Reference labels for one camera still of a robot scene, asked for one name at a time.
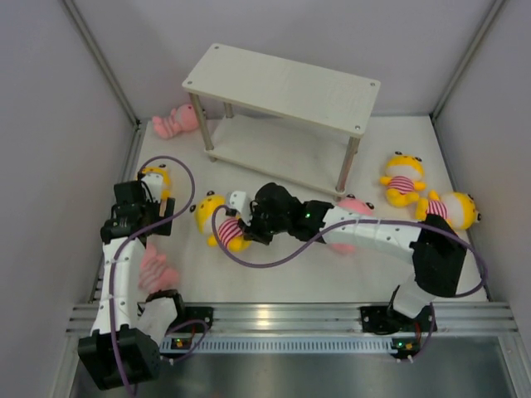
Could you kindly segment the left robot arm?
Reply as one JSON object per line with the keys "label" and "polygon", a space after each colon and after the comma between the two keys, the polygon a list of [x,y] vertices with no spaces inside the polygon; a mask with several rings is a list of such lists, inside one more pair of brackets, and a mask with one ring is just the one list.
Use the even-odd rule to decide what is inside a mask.
{"label": "left robot arm", "polygon": [[[171,233],[175,201],[159,176],[114,186],[111,217],[100,229],[104,280],[90,334],[78,342],[78,355],[96,386],[110,390],[151,381],[161,366],[159,344],[166,330],[178,331],[188,320],[178,292],[145,296],[139,289],[141,262],[150,235]],[[147,308],[140,313],[139,301]]]}

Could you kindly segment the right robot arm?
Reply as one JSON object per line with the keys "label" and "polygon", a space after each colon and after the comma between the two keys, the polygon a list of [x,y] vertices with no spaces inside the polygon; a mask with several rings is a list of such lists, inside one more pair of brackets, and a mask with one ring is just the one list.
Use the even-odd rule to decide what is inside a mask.
{"label": "right robot arm", "polygon": [[374,249],[410,264],[412,275],[397,286],[387,308],[395,328],[408,328],[434,299],[456,294],[466,248],[441,216],[429,214],[418,222],[378,219],[326,201],[300,201],[274,182],[254,197],[233,192],[229,203],[246,240],[268,245],[286,233],[302,242]]}

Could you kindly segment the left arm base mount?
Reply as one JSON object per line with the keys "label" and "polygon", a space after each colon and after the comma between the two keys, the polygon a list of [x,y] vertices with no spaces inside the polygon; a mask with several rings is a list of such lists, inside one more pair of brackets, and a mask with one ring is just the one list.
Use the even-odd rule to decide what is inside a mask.
{"label": "left arm base mount", "polygon": [[170,324],[167,332],[203,332],[213,324],[214,308],[209,306],[186,307]]}

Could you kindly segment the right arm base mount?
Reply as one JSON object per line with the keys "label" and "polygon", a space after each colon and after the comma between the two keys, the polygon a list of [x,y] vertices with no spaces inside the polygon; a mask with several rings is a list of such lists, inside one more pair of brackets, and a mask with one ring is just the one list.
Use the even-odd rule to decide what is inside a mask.
{"label": "right arm base mount", "polygon": [[408,318],[388,305],[362,306],[359,311],[363,332],[375,335],[437,330],[435,317],[429,306],[425,306],[415,318]]}

